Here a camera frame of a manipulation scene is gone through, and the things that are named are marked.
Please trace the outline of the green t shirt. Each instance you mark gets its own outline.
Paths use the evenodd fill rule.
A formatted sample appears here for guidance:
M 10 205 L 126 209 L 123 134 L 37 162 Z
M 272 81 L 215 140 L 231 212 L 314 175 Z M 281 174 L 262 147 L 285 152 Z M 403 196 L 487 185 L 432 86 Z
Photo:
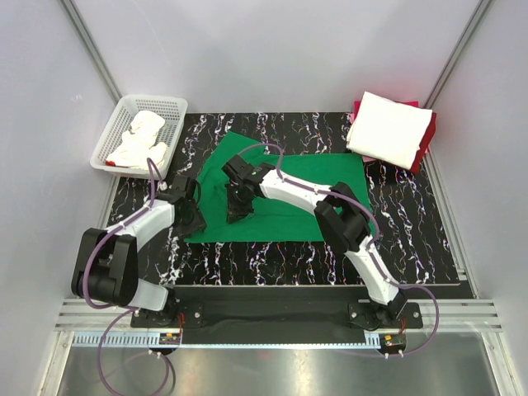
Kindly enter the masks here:
M 234 155 L 254 145 L 255 140 L 228 132 L 209 152 L 197 181 L 201 185 L 200 211 L 206 228 L 186 239 L 189 243 L 231 242 L 322 242 L 314 208 L 338 182 L 349 186 L 355 200 L 370 208 L 363 161 L 343 154 L 287 155 L 282 158 L 282 181 L 275 171 L 264 177 L 263 197 L 252 202 L 253 212 L 230 224 L 227 221 L 228 176 L 222 167 Z

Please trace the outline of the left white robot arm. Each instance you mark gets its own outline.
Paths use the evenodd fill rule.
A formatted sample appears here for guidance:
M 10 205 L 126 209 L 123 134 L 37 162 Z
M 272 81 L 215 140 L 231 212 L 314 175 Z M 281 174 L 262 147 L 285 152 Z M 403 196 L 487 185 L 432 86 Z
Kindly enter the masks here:
M 89 228 L 81 238 L 71 280 L 71 291 L 94 309 L 112 306 L 148 312 L 159 326 L 167 327 L 179 314 L 175 292 L 139 277 L 139 252 L 165 229 L 178 240 L 206 228 L 198 203 L 201 184 L 176 176 L 160 192 L 123 221 L 105 229 Z

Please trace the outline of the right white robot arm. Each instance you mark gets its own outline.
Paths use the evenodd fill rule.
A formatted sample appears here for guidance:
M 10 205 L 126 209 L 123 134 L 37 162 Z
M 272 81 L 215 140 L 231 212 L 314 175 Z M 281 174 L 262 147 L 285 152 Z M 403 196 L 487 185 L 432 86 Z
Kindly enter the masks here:
M 320 185 L 292 177 L 277 165 L 253 166 L 235 155 L 222 167 L 226 185 L 228 221 L 237 222 L 253 212 L 256 198 L 276 200 L 302 209 L 317 221 L 323 241 L 344 255 L 363 280 L 370 302 L 350 314 L 353 324 L 366 330 L 401 327 L 408 298 L 390 274 L 375 246 L 370 225 L 375 222 L 351 188 L 338 182 Z

